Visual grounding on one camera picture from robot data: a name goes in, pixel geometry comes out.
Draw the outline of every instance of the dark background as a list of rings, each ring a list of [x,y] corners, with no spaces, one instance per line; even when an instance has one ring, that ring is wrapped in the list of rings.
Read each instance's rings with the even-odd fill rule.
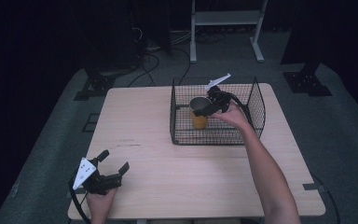
[[[191,1],[117,1],[129,6],[112,9],[116,13],[111,15],[129,11],[131,16],[109,20],[102,15],[112,11],[102,12],[98,3],[90,2],[97,1],[0,0],[0,206],[63,89],[84,62],[137,65],[136,56],[142,55],[129,44],[131,28],[117,26],[143,27],[146,36],[165,47],[169,28],[190,26]],[[259,1],[198,0],[198,10],[259,5]],[[305,63],[316,57],[341,76],[358,102],[358,1],[269,0],[263,30],[291,28],[282,63]],[[117,29],[124,33],[117,35]]]

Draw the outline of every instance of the gray floor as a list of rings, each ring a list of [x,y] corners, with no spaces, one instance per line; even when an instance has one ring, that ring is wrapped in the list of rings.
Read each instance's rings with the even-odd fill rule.
[[[302,64],[280,65],[290,33],[262,32],[259,44],[266,61],[258,63],[251,45],[251,34],[227,35],[213,45],[197,45],[198,62],[191,64],[187,77],[232,76],[257,77],[269,83],[310,171],[317,175],[337,203],[341,223],[358,223],[358,105],[343,87],[339,76],[321,65],[317,77],[333,96],[309,97],[292,93],[282,72],[298,71]],[[189,45],[176,46],[188,52]],[[188,58],[174,49],[172,56],[157,52],[158,67],[150,72],[157,86],[171,85],[181,77]],[[145,57],[145,67],[157,60]],[[120,77],[115,87],[127,87],[143,70]],[[74,101],[87,76],[83,70],[74,74],[62,93],[28,161],[18,178],[17,190],[8,195],[0,211],[0,223],[67,223],[68,180],[85,156],[92,133],[82,132],[92,113],[99,113],[103,97]],[[143,76],[133,87],[153,85]],[[302,217],[303,223],[337,223],[336,210],[327,193],[321,193],[326,213],[321,217]]]

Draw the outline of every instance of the wooden table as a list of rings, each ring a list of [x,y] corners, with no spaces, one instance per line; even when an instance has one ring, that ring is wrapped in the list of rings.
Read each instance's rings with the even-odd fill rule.
[[[243,146],[176,146],[169,120],[171,87],[112,89],[89,146],[88,159],[108,149],[102,175],[116,174],[128,161],[109,218],[214,218],[264,216]],[[320,216],[319,192],[304,190],[313,180],[278,100],[260,84],[266,106],[261,136],[279,163],[301,216]],[[86,214],[90,211],[83,204]],[[73,203],[68,216],[81,219]]]

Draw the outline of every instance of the hand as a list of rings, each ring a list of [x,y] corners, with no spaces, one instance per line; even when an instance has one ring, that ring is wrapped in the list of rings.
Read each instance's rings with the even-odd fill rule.
[[[117,189],[118,188],[109,189],[106,192],[106,195],[90,193],[87,194],[87,204],[89,205],[89,210],[91,212],[92,224],[105,223],[112,207]]]
[[[228,110],[225,113],[216,112],[211,115],[211,118],[221,119],[237,129],[249,124],[240,107],[232,100],[229,102]]]

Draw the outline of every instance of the wire basket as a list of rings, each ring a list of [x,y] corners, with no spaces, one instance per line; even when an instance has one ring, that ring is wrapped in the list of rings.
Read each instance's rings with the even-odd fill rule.
[[[175,78],[172,81],[170,133],[176,145],[243,145],[240,133],[219,119],[208,119],[205,129],[193,127],[189,102],[197,96],[207,96],[204,86],[210,78]],[[221,91],[231,92],[245,105],[246,118],[258,137],[264,129],[266,108],[255,77],[231,77],[217,85]]]

